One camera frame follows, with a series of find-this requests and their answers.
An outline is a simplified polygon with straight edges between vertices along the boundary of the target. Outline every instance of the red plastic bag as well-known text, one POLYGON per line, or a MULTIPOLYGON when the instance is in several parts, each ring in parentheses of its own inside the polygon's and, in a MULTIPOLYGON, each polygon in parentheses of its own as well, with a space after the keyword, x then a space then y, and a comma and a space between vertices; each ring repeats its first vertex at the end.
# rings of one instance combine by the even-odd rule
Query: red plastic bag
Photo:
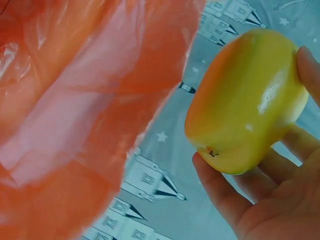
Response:
POLYGON ((71 239, 103 212, 204 4, 0 0, 1 239, 71 239))

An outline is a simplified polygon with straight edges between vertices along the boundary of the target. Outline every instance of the finger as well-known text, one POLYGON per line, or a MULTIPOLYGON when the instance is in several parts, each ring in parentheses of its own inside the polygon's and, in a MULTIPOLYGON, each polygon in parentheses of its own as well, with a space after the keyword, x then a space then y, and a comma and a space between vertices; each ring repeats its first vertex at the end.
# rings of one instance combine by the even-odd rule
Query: finger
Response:
POLYGON ((305 162, 315 150, 320 148, 318 139, 296 125, 284 136, 282 142, 301 162, 305 162))
POLYGON ((267 176, 263 175, 258 168, 233 177, 239 188, 252 199, 254 203, 268 197, 278 186, 267 176))
POLYGON ((272 148, 258 165, 259 170, 276 184, 292 178, 298 166, 272 148))
POLYGON ((320 106, 320 64, 305 46, 298 50, 296 61, 301 82, 320 106))
POLYGON ((224 178, 224 176, 209 166, 196 153, 192 158, 194 167, 213 205, 230 224, 234 231, 252 203, 239 194, 224 178))

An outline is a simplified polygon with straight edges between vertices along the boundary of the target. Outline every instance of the bell pepper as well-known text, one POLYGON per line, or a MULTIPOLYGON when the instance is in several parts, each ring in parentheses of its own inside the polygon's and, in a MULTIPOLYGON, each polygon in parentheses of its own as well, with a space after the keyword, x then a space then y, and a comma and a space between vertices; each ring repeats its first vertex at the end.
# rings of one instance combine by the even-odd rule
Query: bell pepper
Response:
POLYGON ((227 44, 209 66, 188 109, 185 134, 219 172, 259 164, 302 113, 297 46, 281 33, 253 29, 227 44))

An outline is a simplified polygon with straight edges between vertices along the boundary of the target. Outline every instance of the white star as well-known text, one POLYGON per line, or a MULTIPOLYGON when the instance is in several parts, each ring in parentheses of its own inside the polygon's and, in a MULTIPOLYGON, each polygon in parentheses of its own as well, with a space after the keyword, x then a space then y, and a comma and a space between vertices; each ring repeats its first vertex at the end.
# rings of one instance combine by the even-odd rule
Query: white star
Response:
POLYGON ((161 133, 158 133, 158 142, 166 142, 166 139, 167 139, 167 135, 165 134, 165 132, 161 132, 161 133))
POLYGON ((288 21, 288 19, 280 17, 280 24, 282 24, 283 26, 287 26, 287 24, 289 23, 290 22, 288 21))
POLYGON ((192 70, 193 70, 195 73, 198 73, 198 72, 199 72, 199 69, 196 68, 196 67, 193 67, 192 70))

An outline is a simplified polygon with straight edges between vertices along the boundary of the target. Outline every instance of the gray fabric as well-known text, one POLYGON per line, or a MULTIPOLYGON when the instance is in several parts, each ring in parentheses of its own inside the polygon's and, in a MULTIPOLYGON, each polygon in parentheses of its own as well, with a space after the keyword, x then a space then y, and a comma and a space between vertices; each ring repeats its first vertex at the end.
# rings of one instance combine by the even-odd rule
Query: gray fabric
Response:
MULTIPOLYGON (((319 12, 317 0, 208 3, 183 83, 128 159, 121 193, 84 236, 90 240, 236 239, 209 201, 192 165, 195 150, 184 135, 188 107, 221 47, 256 26, 284 33, 297 45, 309 47, 320 60, 319 12)), ((320 111, 309 99, 297 124, 319 138, 319 119, 320 111)), ((298 163, 283 145, 278 143, 275 149, 298 163)))

